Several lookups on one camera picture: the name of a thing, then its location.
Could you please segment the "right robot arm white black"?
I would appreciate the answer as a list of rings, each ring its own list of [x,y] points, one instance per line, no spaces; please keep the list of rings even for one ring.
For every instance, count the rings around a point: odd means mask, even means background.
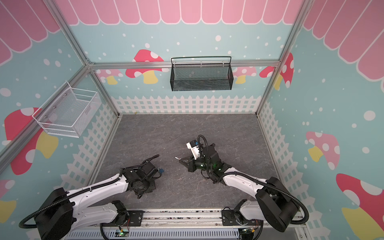
[[[213,184],[236,188],[254,198],[254,201],[241,200],[234,209],[222,210],[224,225],[260,226],[268,223],[275,230],[284,232],[289,225],[302,225],[309,220],[307,207],[279,179],[261,179],[238,171],[220,159],[215,144],[209,145],[203,135],[198,135],[186,146],[192,155],[180,159],[179,163],[190,173],[200,170]]]

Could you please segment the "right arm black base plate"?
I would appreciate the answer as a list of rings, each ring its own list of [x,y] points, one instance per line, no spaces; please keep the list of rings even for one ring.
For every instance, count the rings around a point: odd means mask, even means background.
[[[223,226],[258,226],[259,220],[247,220],[239,211],[231,209],[223,209],[222,224]]]

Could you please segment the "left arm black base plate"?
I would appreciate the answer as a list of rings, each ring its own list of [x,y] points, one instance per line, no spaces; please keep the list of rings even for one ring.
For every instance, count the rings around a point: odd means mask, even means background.
[[[126,211],[119,226],[140,227],[143,221],[144,211]]]

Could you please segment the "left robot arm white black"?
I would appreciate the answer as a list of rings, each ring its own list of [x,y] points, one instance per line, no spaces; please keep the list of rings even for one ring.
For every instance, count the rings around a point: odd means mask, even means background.
[[[114,176],[93,185],[65,191],[51,192],[42,206],[19,223],[21,229],[37,229],[42,240],[61,240],[71,231],[105,224],[119,228],[139,225],[139,214],[127,210],[114,200],[97,206],[96,203],[111,196],[132,191],[138,198],[156,188],[155,180],[162,176],[152,164],[155,155],[141,164],[121,168]]]

